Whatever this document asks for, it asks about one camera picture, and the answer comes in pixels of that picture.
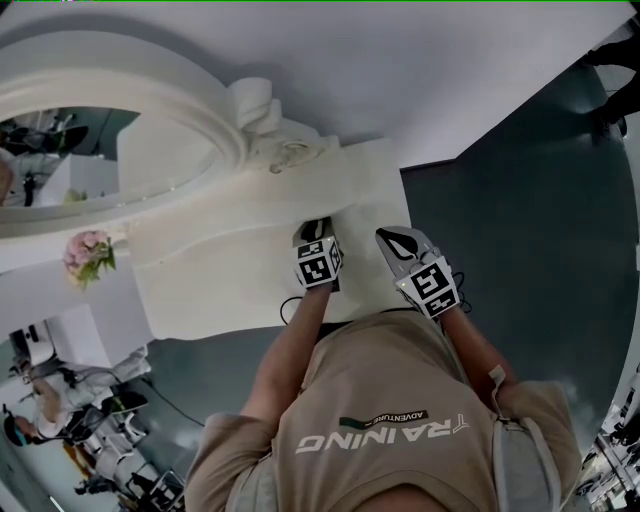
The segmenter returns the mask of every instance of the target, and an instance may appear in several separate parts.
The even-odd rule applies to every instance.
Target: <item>white wall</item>
[[[118,164],[94,156],[68,155],[36,194],[31,207],[60,206],[70,188],[89,198],[117,194]]]
[[[112,366],[153,340],[129,258],[116,258],[116,271],[103,274],[86,291],[67,279],[61,260],[0,274],[0,339],[34,322],[88,305],[104,345],[100,359],[82,361]],[[72,340],[77,344],[82,340]]]
[[[73,234],[45,235],[37,238],[12,239],[0,243],[0,274],[15,268],[57,260]]]
[[[634,14],[627,3],[12,4],[0,48],[52,30],[134,35],[224,83],[273,81],[291,119],[455,158]]]

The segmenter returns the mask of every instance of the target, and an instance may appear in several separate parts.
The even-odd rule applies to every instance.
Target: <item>gray floor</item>
[[[521,378],[562,382],[583,449],[613,396],[638,291],[624,147],[594,144],[583,114],[604,100],[593,70],[570,69],[454,164],[403,175],[414,226],[465,272],[471,317]],[[155,386],[198,421],[237,411],[278,331],[154,342]],[[138,386],[151,398],[141,449],[184,474],[200,428]]]

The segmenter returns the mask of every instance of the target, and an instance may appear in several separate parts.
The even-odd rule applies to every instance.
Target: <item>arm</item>
[[[37,377],[31,383],[33,390],[44,398],[42,415],[47,421],[56,423],[58,414],[60,414],[60,395],[44,379]]]
[[[9,166],[0,160],[0,206],[4,203],[4,198],[9,193],[11,182],[13,181],[13,173]]]
[[[518,381],[511,365],[476,329],[458,306],[448,309],[439,318],[467,372],[471,387],[485,405],[493,408],[491,392],[495,384],[489,377],[489,372],[498,365],[502,366],[506,374],[500,388],[502,392]]]
[[[307,290],[291,322],[265,354],[241,414],[277,425],[298,396],[311,360],[331,283]]]

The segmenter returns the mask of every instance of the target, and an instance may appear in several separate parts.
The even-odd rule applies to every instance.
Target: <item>white platform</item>
[[[345,148],[344,156],[357,193],[352,204],[326,212],[333,213],[345,260],[342,292],[332,295],[325,317],[329,322],[406,306],[395,291],[374,236],[381,226],[410,225],[393,145],[384,139],[357,144]],[[332,183],[325,184],[325,189],[330,188],[327,185]],[[299,193],[314,196],[313,189],[303,188]],[[239,205],[245,210],[260,207],[241,201]],[[131,241],[134,273],[153,334],[197,339],[281,325],[280,304],[303,293],[293,272],[290,249],[293,233],[305,220],[306,206],[301,201],[290,210],[294,222],[228,232],[143,265],[137,263],[144,258],[138,258],[136,249],[144,253],[141,240],[144,237],[146,246],[153,237],[144,229],[137,231],[140,238]]]

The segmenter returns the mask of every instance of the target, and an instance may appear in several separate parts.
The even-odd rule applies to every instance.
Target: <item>pink flower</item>
[[[98,243],[98,237],[96,236],[97,231],[87,231],[86,233],[84,233],[84,237],[83,237],[83,243],[84,245],[86,245],[89,249],[95,247],[95,245]]]
[[[96,236],[96,239],[98,240],[99,244],[106,244],[107,240],[109,239],[109,236],[107,235],[107,233],[105,231],[94,231],[93,232]]]
[[[78,265],[85,265],[91,261],[91,252],[84,247],[78,254],[76,254],[76,263]]]
[[[77,256],[83,250],[86,250],[86,247],[84,246],[84,234],[78,233],[71,240],[69,240],[67,251],[69,251],[69,253],[73,256]]]

